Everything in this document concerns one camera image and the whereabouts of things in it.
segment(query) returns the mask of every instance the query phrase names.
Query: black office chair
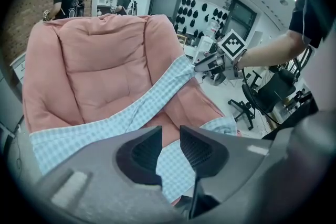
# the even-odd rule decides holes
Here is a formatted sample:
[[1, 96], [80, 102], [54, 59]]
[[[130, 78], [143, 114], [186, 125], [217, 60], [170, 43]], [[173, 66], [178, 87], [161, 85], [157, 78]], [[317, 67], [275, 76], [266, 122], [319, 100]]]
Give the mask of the black office chair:
[[293, 85], [296, 78], [295, 75], [289, 72], [287, 69], [281, 69], [279, 72], [276, 72], [273, 77], [267, 82], [258, 92], [254, 89], [250, 89], [246, 84], [242, 85], [243, 93], [248, 101], [244, 103], [243, 101], [237, 102], [233, 99], [228, 101], [228, 104], [235, 104], [239, 107], [242, 112], [235, 117], [235, 121], [238, 120], [243, 114], [245, 114], [250, 122], [249, 130], [253, 129], [252, 119], [256, 117], [256, 109], [261, 107], [265, 113], [269, 113], [273, 110], [276, 103], [282, 101], [287, 96], [295, 92], [295, 86]]

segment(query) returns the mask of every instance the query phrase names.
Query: black hat display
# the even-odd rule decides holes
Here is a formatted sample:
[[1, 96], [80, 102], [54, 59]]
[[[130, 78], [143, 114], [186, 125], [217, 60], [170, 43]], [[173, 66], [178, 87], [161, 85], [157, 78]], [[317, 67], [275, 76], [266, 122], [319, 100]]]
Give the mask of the black hat display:
[[197, 10], [194, 12], [193, 17], [194, 17], [194, 18], [197, 18], [197, 17], [198, 17], [198, 11], [197, 11]]
[[190, 16], [192, 15], [192, 13], [193, 13], [193, 9], [190, 8], [190, 9], [188, 10], [187, 16], [190, 17]]
[[215, 39], [219, 37], [219, 30], [215, 33]]
[[203, 5], [202, 5], [202, 11], [206, 11], [206, 8], [208, 7], [208, 5], [206, 4], [206, 3], [204, 3]]

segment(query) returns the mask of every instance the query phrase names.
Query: cable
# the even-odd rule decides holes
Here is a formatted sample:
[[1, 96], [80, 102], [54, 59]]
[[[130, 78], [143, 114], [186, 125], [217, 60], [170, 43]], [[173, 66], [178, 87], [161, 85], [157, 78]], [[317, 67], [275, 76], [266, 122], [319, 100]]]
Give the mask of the cable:
[[226, 83], [226, 84], [224, 83], [224, 81], [225, 81], [225, 80], [223, 80], [222, 83], [223, 83], [225, 86], [227, 86], [227, 85], [229, 84], [229, 82], [230, 82], [230, 84], [232, 85], [233, 88], [236, 86], [236, 84], [237, 84], [237, 82], [238, 82], [238, 80], [236, 80], [236, 83], [233, 85], [233, 83], [232, 83], [229, 79], [227, 80], [227, 83]]
[[242, 73], [243, 73], [243, 77], [244, 77], [244, 82], [246, 83], [247, 85], [247, 88], [248, 88], [248, 91], [251, 95], [251, 98], [253, 99], [253, 102], [254, 102], [254, 105], [258, 108], [258, 110], [260, 110], [263, 114], [266, 115], [266, 117], [268, 117], [270, 120], [272, 120], [274, 123], [278, 124], [278, 125], [281, 125], [279, 122], [277, 122], [276, 120], [272, 119], [269, 115], [267, 115], [267, 113], [265, 112], [265, 110], [263, 110], [255, 101], [254, 101], [254, 98], [253, 98], [253, 94], [252, 94], [252, 91], [251, 91], [251, 88], [250, 86], [247, 84], [247, 79], [245, 77], [245, 72], [244, 72], [244, 69], [241, 70]]
[[[261, 114], [261, 112], [260, 112], [259, 110], [258, 110], [258, 113], [259, 113], [261, 119], [263, 120], [262, 114]], [[263, 122], [262, 124], [264, 125], [265, 132], [266, 132], [266, 134], [267, 134], [267, 130], [266, 130], [266, 126], [265, 126], [265, 124], [264, 124], [264, 121], [262, 121], [262, 122]]]

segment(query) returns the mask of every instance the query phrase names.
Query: hand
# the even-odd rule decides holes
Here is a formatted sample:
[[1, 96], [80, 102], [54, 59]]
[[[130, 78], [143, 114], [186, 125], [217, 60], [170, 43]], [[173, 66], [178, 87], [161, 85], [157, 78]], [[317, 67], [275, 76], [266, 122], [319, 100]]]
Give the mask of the hand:
[[233, 61], [233, 65], [237, 67], [238, 71], [242, 70], [244, 68], [244, 56], [246, 50], [243, 50]]

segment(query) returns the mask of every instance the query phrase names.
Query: wall with black shapes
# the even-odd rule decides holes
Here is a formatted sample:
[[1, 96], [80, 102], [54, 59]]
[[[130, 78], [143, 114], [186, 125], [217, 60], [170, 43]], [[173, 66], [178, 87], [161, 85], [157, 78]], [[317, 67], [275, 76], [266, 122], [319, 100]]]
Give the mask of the wall with black shapes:
[[[194, 14], [194, 12], [197, 10], [198, 11], [198, 17], [197, 18], [194, 18], [193, 16], [190, 16], [190, 17], [188, 17], [187, 15], [186, 16], [184, 16], [184, 18], [185, 18], [185, 22], [184, 22], [184, 24], [182, 25], [181, 23], [179, 23], [179, 31], [182, 31], [182, 29], [184, 28], [184, 26], [186, 25], [187, 26], [187, 30], [186, 30], [186, 32], [187, 32], [187, 34], [190, 34], [190, 35], [194, 35], [194, 33], [195, 33], [195, 30], [198, 30], [198, 33], [200, 33], [201, 31], [205, 31], [206, 30], [206, 28], [207, 28], [207, 26], [208, 26], [208, 23], [211, 21], [211, 18], [212, 18], [212, 13], [213, 13], [213, 11], [217, 8], [218, 9], [218, 11], [220, 12], [222, 12], [222, 14], [224, 14], [224, 13], [227, 13], [227, 14], [229, 14], [229, 11], [228, 10], [226, 10], [226, 9], [223, 9], [222, 7], [219, 7], [219, 6], [217, 6], [217, 5], [215, 5], [215, 4], [213, 4], [213, 3], [210, 3], [210, 2], [206, 2], [205, 0], [195, 0], [195, 2], [196, 2], [196, 4], [195, 4], [195, 6], [192, 8], [192, 10], [193, 10], [193, 14]], [[203, 6], [203, 4], [207, 4], [207, 9], [206, 9], [206, 11], [204, 12], [204, 11], [202, 11], [202, 6]], [[187, 6], [186, 4], [185, 5], [183, 5], [183, 3], [182, 3], [182, 1], [181, 1], [181, 3], [180, 3], [180, 5], [179, 5], [179, 7], [183, 7], [183, 9], [184, 8], [186, 8], [187, 7], [187, 10], [189, 11], [191, 8], [190, 8], [190, 6]], [[206, 22], [205, 20], [204, 20], [204, 17], [206, 16], [206, 15], [208, 15], [208, 14], [210, 14], [209, 15], [209, 17], [208, 17], [208, 22]], [[192, 20], [195, 20], [195, 24], [193, 24], [192, 23], [192, 25], [194, 25], [193, 27], [191, 27], [190, 25], [191, 25], [191, 21]], [[219, 22], [221, 23], [221, 22], [223, 22], [223, 24], [225, 25], [225, 22], [226, 22], [226, 20], [222, 20], [222, 18], [218, 18], [217, 16], [216, 16], [216, 20], [219, 20]]]

